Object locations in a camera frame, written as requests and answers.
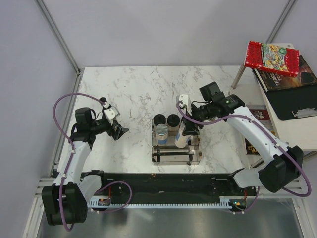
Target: white wall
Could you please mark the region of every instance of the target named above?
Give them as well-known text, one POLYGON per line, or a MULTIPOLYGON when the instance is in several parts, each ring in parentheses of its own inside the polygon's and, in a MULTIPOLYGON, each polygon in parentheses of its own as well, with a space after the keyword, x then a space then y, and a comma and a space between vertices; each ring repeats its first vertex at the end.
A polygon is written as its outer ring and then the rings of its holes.
POLYGON ((75 71, 33 0, 2 1, 0 22, 0 237, 19 238, 56 144, 53 104, 75 71))
MULTIPOLYGON (((300 49, 300 54, 303 55, 315 75, 317 75, 316 9, 316 0, 297 1, 274 40, 275 42, 293 43, 295 48, 300 49)), ((317 157, 304 164, 303 169, 311 181, 313 189, 311 196, 305 199, 305 207, 313 223, 315 236, 317 236, 317 157)))
POLYGON ((239 65, 287 0, 45 0, 80 67, 239 65))

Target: floor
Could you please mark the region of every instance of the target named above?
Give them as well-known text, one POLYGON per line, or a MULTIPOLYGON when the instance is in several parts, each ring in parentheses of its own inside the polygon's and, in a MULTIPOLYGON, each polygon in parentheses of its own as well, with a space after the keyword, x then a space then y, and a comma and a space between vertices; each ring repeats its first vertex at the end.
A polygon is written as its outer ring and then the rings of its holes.
POLYGON ((69 233, 45 216, 37 238, 302 238, 292 200, 258 200, 244 215, 215 209, 125 209, 88 213, 69 233))

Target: white marble surface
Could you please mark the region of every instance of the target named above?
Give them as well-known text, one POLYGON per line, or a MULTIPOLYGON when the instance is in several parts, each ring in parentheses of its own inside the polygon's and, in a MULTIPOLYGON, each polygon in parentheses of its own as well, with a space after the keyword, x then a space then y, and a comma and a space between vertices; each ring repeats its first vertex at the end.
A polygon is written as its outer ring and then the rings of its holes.
MULTIPOLYGON (((158 66, 158 67, 87 67, 79 92, 94 97, 106 97, 115 105, 118 118, 129 132, 118 141, 106 133, 97 135, 83 171, 131 173, 230 173, 243 168, 246 161, 238 131, 225 122, 205 126, 201 130, 202 159, 196 166, 154 166, 151 162, 151 118, 156 114, 179 114, 176 96, 189 94, 191 100, 202 100, 199 88, 216 81, 228 94, 238 66, 158 66)), ((255 83, 252 72, 246 69, 240 83, 255 83)), ((86 97, 76 99, 75 109, 90 107, 97 112, 101 106, 86 97)), ((70 122, 70 129, 75 116, 70 122)), ((65 142, 61 163, 65 160, 65 142)))

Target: book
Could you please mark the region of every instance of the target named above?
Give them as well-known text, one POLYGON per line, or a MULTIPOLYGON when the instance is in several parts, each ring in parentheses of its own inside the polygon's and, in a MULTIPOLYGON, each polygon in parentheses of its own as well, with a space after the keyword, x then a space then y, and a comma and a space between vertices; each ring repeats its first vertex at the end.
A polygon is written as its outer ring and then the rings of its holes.
POLYGON ((244 64, 245 67, 296 77, 299 69, 299 50, 250 41, 244 64))
MULTIPOLYGON (((252 115, 254 115, 254 117, 258 119, 259 122, 261 122, 261 124, 264 125, 266 129, 268 129, 273 135, 275 135, 275 131, 273 129, 273 125, 269 117, 266 106, 265 105, 246 105, 246 106, 249 108, 252 115)), ((257 149, 246 138, 243 138, 243 139, 244 139, 245 152, 247 155, 260 155, 257 149)))
POLYGON ((254 70, 254 73, 266 92, 317 84, 317 78, 303 56, 299 57, 299 73, 296 77, 282 76, 261 70, 254 70))

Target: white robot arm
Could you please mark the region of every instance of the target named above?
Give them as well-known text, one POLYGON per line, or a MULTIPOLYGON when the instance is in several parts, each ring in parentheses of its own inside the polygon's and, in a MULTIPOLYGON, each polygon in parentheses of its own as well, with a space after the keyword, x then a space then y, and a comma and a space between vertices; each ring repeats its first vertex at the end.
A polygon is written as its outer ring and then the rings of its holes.
POLYGON ((109 136, 113 137, 114 140, 118 140, 129 130, 123 128, 116 121, 116 117, 120 115, 119 111, 107 103, 105 98, 101 98, 100 101, 105 103, 100 120, 92 118, 92 110, 90 108, 80 108, 76 110, 76 124, 72 128, 70 136, 75 146, 71 163, 68 165, 72 152, 72 146, 69 145, 68 155, 62 166, 61 173, 58 174, 52 186, 46 186, 42 190, 44 209, 50 225, 62 224, 58 204, 58 191, 61 186, 62 178, 65 178, 64 185, 62 186, 62 197, 65 198, 65 200, 63 200, 63 213, 66 222, 71 224, 81 223, 86 220, 87 203, 102 185, 101 177, 93 173, 81 179, 85 161, 93 148, 96 135, 106 132, 109 136))
MULTIPOLYGON (((262 156, 265 167, 241 169, 233 174, 235 183, 241 187, 249 186, 264 186, 271 192, 277 192, 285 185, 300 175, 298 169, 292 164, 283 152, 277 148, 281 147, 292 158, 302 166, 303 151, 294 146, 289 145, 279 140, 275 135, 271 134, 250 112, 245 104, 236 95, 225 97, 220 91, 218 85, 214 82, 200 88, 200 92, 206 101, 206 104, 197 108, 191 104, 188 95, 180 95, 176 99, 177 106, 186 109, 187 116, 191 120, 183 118, 185 125, 195 124, 202 128, 201 122, 214 118, 225 117, 227 123, 236 128, 243 136, 257 149, 262 156), (270 139, 271 136, 277 144, 274 144, 270 139)), ((179 134, 188 135, 186 128, 179 131, 179 134)))

